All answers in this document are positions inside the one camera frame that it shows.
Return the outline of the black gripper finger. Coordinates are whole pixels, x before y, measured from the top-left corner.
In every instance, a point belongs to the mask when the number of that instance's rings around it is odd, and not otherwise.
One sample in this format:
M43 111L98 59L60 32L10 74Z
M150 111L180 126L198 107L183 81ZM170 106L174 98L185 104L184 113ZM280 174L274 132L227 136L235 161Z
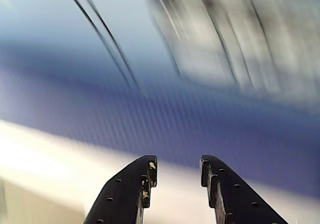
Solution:
M213 155L200 157L201 186L218 224L287 224L234 170Z
M105 183L83 223L142 224L157 174L155 155L134 160Z

